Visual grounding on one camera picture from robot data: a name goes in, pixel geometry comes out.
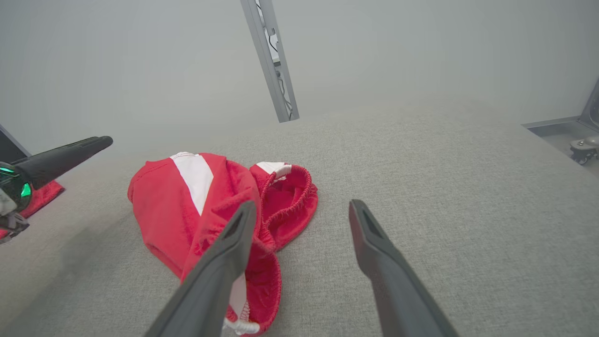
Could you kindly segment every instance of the red fabric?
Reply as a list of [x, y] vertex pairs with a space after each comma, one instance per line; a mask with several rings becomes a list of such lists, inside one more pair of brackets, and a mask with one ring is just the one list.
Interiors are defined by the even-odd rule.
[[[35, 212], [40, 210], [42, 207], [47, 205], [50, 201], [54, 200], [65, 188], [62, 187], [55, 180], [51, 181], [47, 185], [40, 189], [34, 189], [31, 192], [31, 201], [26, 209], [20, 213], [25, 218], [29, 218]], [[8, 233], [5, 230], [0, 230], [0, 239], [5, 237]]]
[[[281, 271], [275, 252], [301, 233], [316, 210], [318, 197], [308, 171], [292, 166], [284, 179], [258, 166], [250, 170], [214, 154], [200, 154], [213, 175], [203, 209], [192, 201], [190, 188], [171, 158], [147, 162], [129, 185], [148, 249], [181, 282], [218, 238], [240, 204], [254, 201], [256, 226], [245, 272], [249, 319], [260, 335], [274, 321], [281, 297]], [[229, 321], [238, 317], [227, 309]]]

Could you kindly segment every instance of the caster wheel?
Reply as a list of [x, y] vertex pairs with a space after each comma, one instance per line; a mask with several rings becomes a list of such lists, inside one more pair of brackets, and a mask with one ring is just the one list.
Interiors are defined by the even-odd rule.
[[581, 165], [581, 166], [584, 166], [586, 163], [588, 163], [588, 162], [589, 162], [589, 158], [588, 158], [588, 157], [582, 157], [582, 158], [581, 158], [581, 157], [579, 157], [579, 156], [577, 156], [577, 155], [575, 155], [575, 154], [574, 154], [574, 155], [572, 155], [572, 156], [570, 156], [570, 158], [571, 158], [573, 161], [577, 162], [577, 163], [578, 163], [579, 165]]

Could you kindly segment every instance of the cable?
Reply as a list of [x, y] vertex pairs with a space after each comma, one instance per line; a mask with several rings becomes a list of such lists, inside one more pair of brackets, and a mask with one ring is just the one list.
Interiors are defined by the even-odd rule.
[[285, 98], [285, 83], [280, 77], [278, 78], [278, 80], [281, 81], [279, 89], [281, 89], [281, 94], [283, 94], [283, 101], [285, 101], [285, 107], [289, 109], [289, 120], [291, 121], [291, 116], [293, 116], [294, 114], [294, 108], [291, 106], [291, 102], [289, 102], [287, 98]]
[[278, 50], [277, 50], [277, 49], [276, 49], [276, 48], [273, 46], [273, 43], [270, 41], [270, 38], [271, 38], [271, 37], [272, 37], [272, 36], [269, 36], [269, 37], [268, 37], [268, 44], [270, 44], [270, 46], [271, 46], [271, 47], [274, 49], [274, 51], [278, 53], [279, 51], [278, 51]]

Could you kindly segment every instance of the gray tabletop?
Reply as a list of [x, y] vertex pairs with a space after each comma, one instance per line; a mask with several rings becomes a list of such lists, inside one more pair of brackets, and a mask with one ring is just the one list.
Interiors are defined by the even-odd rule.
[[367, 203], [461, 335], [599, 331], [599, 181], [479, 104], [356, 109], [109, 151], [65, 175], [65, 193], [0, 246], [3, 335], [145, 332], [179, 282], [143, 245], [126, 189], [144, 160], [178, 151], [298, 164], [319, 189], [311, 223], [278, 253], [283, 292], [268, 336], [380, 334], [353, 252], [351, 198]]

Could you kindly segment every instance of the white stripe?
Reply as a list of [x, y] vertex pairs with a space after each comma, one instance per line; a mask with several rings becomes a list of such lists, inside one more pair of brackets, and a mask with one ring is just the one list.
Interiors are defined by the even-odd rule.
[[229, 304], [233, 308], [235, 315], [241, 319], [241, 312], [243, 312], [243, 308], [247, 304], [246, 273], [242, 273], [233, 282]]
[[277, 168], [275, 173], [276, 173], [276, 178], [280, 178], [281, 180], [283, 180], [287, 174], [291, 173], [291, 165], [290, 164], [283, 165], [283, 166]]
[[212, 184], [214, 178], [210, 166], [208, 166], [204, 157], [189, 152], [179, 152], [170, 158], [175, 162], [179, 174], [185, 181], [187, 188], [189, 188], [189, 194], [191, 194], [191, 200], [195, 208], [202, 215], [210, 184]]
[[226, 317], [225, 324], [223, 324], [223, 329], [225, 328], [225, 326], [228, 326], [235, 330], [235, 333], [239, 336], [245, 335], [246, 333], [254, 334], [260, 331], [260, 324], [258, 323], [246, 322], [239, 319], [235, 322], [231, 322]]
[[285, 166], [285, 163], [271, 163], [269, 161], [261, 161], [256, 165], [258, 165], [258, 167], [263, 169], [266, 173], [272, 174], [277, 169], [280, 169], [281, 167]]

